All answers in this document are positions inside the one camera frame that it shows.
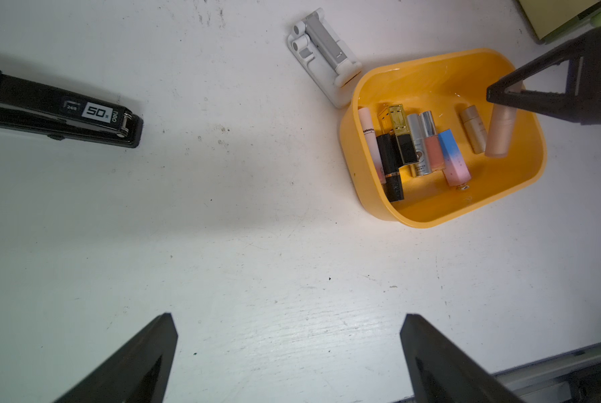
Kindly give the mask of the pink lip gloss tube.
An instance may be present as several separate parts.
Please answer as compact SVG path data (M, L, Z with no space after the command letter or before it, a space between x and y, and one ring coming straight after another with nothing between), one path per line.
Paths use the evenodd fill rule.
M379 145L377 143L376 131L374 130L374 125L372 123L371 111L367 107L359 107L357 112L362 126L363 135L367 142L367 147L369 149L370 155L372 157L374 169L379 177L379 181L381 182L381 184L385 185L386 177L384 173L381 155L379 152Z

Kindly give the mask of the black gold lipstick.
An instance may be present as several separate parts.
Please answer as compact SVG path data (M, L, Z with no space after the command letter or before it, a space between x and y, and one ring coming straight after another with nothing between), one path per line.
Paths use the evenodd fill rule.
M389 134L393 141L400 166L411 166L419 161L414 141L406 120L402 104L386 105L378 114L383 134Z

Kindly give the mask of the silver lipstick tube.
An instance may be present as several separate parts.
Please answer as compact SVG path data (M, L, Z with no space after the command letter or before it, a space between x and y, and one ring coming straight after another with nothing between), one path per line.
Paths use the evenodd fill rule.
M414 149L418 160L414 166L414 174L419 176L427 176L432 173L429 156L425 146L425 130L419 114L410 114L407 116L409 130L413 139Z

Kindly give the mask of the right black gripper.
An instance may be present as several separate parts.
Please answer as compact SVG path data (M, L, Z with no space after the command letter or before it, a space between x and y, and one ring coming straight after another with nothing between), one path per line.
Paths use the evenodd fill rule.
M564 92L524 88L523 81L568 63ZM583 125L601 124L601 27L569 40L487 88L487 101Z

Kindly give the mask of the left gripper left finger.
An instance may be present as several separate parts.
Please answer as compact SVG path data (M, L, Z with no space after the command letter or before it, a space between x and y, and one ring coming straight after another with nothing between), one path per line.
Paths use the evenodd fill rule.
M178 333L168 312L157 316L59 402L162 402Z

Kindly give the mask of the beige lipstick tube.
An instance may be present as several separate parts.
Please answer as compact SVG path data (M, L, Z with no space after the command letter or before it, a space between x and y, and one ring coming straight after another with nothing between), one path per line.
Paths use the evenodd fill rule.
M484 154L487 146L488 132L475 105L471 105L459 113L474 154Z

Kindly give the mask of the slim black lipstick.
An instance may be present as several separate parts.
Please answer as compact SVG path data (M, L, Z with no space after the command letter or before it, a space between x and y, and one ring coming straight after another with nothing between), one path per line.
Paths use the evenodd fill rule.
M403 201L404 189L393 138L390 134L382 134L377 137L377 143L384 169L386 196L391 203Z

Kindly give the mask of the yellow plastic storage box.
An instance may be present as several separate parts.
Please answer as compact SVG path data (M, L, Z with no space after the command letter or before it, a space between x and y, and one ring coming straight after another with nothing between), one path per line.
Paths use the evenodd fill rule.
M432 228L484 207L537 181L547 159L545 137L535 114L520 111L504 158L474 154L459 116L476 106L488 124L493 105L489 86L515 68L504 55L490 49L466 50L375 68L353 90L342 118L340 143L352 182L364 209L374 217L412 228ZM391 203L379 181L364 138L358 109L377 117L387 105L401 104L410 113L431 111L438 131L450 130L470 174L467 188L450 187L440 171L414 178L400 171L404 200Z

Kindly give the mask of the tan lipstick tube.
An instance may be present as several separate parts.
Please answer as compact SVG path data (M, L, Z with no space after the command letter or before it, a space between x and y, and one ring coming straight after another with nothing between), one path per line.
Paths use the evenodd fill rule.
M486 157L504 158L508 155L517 114L518 109L515 107L493 104L485 149Z

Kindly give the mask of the rose lip gloss tube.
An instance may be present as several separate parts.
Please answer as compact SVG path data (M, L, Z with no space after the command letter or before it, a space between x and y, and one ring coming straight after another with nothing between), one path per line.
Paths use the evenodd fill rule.
M424 128L424 142L431 170L443 171L445 168L445 161L432 112L425 111L420 117Z

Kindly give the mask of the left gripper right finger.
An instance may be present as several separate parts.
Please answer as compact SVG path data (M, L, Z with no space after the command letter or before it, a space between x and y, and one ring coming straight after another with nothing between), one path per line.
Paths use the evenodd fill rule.
M417 402L520 402L439 330L408 314L400 340Z

